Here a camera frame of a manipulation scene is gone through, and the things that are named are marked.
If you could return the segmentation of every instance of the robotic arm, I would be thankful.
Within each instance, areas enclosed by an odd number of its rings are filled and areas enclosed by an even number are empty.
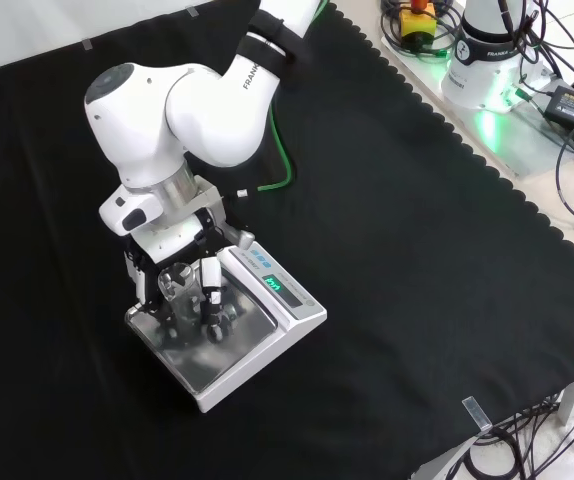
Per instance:
[[[114,233],[133,239],[127,267],[142,305],[159,296],[155,277],[161,269],[195,246],[205,231],[218,227],[241,248],[253,241],[251,234],[225,223],[217,189],[194,178],[183,155],[189,151],[226,168],[254,154],[280,83],[277,65],[288,62],[289,44],[304,36],[318,4],[262,0],[250,24],[253,31],[222,77],[197,64],[148,68],[127,63],[110,68],[89,87],[87,118],[121,180],[100,215]],[[201,259],[202,269],[210,272],[203,282],[208,325],[218,323],[217,263],[213,256]]]

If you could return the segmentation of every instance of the black tablecloth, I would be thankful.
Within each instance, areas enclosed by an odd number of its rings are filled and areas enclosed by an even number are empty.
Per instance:
[[[463,398],[499,421],[574,381],[574,246],[333,5],[277,98],[297,181],[237,208],[329,319],[207,415],[124,326],[85,90],[127,61],[223,73],[256,6],[0,69],[0,478],[402,479],[476,433]],[[274,165],[267,141],[243,168]]]

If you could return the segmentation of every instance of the table leg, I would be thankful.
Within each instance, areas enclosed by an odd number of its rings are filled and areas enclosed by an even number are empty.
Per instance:
[[[565,426],[574,419],[574,383],[569,385],[563,393],[558,409],[558,419]]]
[[[424,464],[413,476],[413,480],[439,480],[444,478],[449,469],[471,448],[476,440],[478,440],[477,437],[472,437],[462,445],[452,448],[440,457]]]

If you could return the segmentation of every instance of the tape strip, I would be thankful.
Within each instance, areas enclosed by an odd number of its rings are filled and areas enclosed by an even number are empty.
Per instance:
[[[478,405],[478,402],[474,397],[469,397],[463,400],[463,405],[467,409],[467,412],[469,412],[469,415],[471,415],[471,418],[474,419],[474,422],[476,422],[476,425],[478,425],[478,428],[480,428],[482,433],[487,433],[489,430],[491,430],[493,425],[491,424],[489,417],[485,415],[485,412],[483,412],[483,409],[480,408],[480,405]]]

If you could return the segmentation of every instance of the floor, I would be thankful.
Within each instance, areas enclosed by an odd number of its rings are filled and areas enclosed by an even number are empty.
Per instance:
[[[534,460],[536,466],[541,465],[547,457],[556,449],[564,438],[565,434],[573,426],[570,422],[569,428],[563,428],[558,419],[550,417],[538,431],[536,436],[536,448]],[[531,432],[524,438],[521,436],[521,446],[528,444]],[[489,447],[474,447],[472,450],[472,460],[476,468],[489,475],[502,475],[507,473],[513,465],[511,450],[504,443]],[[456,476],[457,480],[473,480],[473,477],[462,467]],[[567,450],[555,463],[538,476],[538,480],[574,480],[574,445]]]

